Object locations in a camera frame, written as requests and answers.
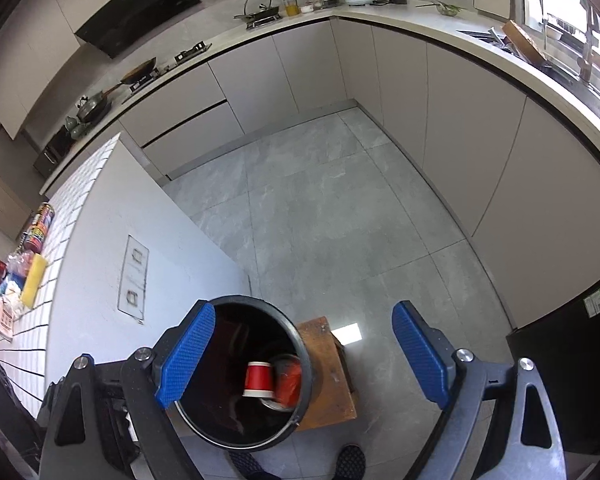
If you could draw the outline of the yellow black drink can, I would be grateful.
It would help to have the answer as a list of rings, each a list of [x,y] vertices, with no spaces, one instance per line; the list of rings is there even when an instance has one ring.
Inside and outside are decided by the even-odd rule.
[[[50,226],[55,219],[55,214],[55,209],[50,203],[42,203],[38,207],[23,239],[22,247],[24,250],[35,254],[42,252],[46,237],[50,232]]]

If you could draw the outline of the black round trash bin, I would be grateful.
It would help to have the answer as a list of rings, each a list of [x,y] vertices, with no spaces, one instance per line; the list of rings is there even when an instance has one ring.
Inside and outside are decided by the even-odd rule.
[[[248,296],[210,301],[215,312],[212,337],[175,407],[201,440],[236,452],[258,452],[287,439],[308,410],[313,363],[297,327],[268,302]],[[299,395],[293,408],[274,410],[245,394],[249,365],[276,366],[288,360],[300,367]]]

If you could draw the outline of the white kitchen island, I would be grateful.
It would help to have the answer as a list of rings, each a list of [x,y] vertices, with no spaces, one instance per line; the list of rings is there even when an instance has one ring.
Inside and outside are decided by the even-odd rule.
[[[247,273],[112,138],[50,200],[55,218],[33,310],[0,338],[0,364],[36,415],[75,358],[123,360],[194,303],[249,294]]]

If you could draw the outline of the red paper cup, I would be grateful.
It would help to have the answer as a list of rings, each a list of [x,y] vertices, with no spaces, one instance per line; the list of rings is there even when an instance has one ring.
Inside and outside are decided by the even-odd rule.
[[[273,372],[270,363],[262,361],[248,363],[242,395],[245,398],[274,398]]]

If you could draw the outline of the brown wooden stool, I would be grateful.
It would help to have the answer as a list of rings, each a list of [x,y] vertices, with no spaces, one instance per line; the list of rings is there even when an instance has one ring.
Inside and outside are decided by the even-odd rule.
[[[298,431],[321,429],[358,418],[356,392],[348,370],[346,354],[321,316],[297,326],[312,362],[312,396]]]

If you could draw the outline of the black shoe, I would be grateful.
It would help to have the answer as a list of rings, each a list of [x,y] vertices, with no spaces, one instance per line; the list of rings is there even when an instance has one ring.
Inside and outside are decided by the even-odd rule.
[[[334,480],[362,480],[366,473],[366,457],[357,444],[345,445],[339,452]]]

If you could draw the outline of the black refrigerator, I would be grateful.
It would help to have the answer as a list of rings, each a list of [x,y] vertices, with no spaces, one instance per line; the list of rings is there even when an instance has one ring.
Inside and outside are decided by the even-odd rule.
[[[564,451],[600,456],[600,281],[507,343],[514,358],[539,367]],[[595,472],[600,478],[600,466]]]

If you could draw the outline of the yellow sponge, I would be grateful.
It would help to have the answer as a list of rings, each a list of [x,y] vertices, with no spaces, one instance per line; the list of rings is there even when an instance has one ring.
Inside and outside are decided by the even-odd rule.
[[[28,309],[33,308],[34,300],[36,294],[38,293],[38,288],[42,283],[46,266],[47,261],[40,254],[33,255],[29,273],[24,281],[24,286],[20,295],[20,302],[22,303],[23,307]]]

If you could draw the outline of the black toaster oven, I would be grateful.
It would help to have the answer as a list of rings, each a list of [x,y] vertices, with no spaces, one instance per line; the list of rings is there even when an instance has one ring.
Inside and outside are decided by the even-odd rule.
[[[73,143],[69,130],[62,126],[38,154],[33,164],[34,169],[43,178],[48,178],[68,155]]]

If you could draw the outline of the grey lidded pot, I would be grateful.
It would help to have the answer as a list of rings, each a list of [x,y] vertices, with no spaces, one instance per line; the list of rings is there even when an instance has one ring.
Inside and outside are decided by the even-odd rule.
[[[76,118],[81,124],[90,124],[107,114],[109,110],[109,91],[99,91],[79,105]]]

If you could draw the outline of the wok on gas stove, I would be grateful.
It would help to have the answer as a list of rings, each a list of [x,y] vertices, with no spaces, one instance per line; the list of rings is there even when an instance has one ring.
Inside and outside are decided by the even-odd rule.
[[[110,89],[106,90],[104,92],[104,95],[109,96],[110,93],[114,92],[114,90],[121,86],[130,86],[131,84],[136,84],[142,79],[148,77],[155,67],[156,59],[150,58],[149,60],[130,70],[129,73],[125,74],[117,84],[115,84]]]

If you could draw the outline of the kettle on portable stove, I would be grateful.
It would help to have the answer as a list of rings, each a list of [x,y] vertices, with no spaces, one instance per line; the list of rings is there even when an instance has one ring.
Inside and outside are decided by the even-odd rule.
[[[234,16],[235,20],[246,25],[246,29],[280,20],[279,6],[273,0],[245,0],[242,13]]]

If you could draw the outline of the black range hood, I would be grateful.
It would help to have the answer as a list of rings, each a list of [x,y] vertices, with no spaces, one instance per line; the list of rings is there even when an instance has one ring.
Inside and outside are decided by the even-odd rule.
[[[82,41],[115,58],[153,29],[200,0],[110,0],[76,32]]]

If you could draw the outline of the orange juice jar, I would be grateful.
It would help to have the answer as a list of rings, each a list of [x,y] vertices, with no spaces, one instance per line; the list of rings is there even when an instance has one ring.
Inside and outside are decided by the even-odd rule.
[[[285,12],[288,16],[296,16],[300,14],[298,0],[283,0]]]

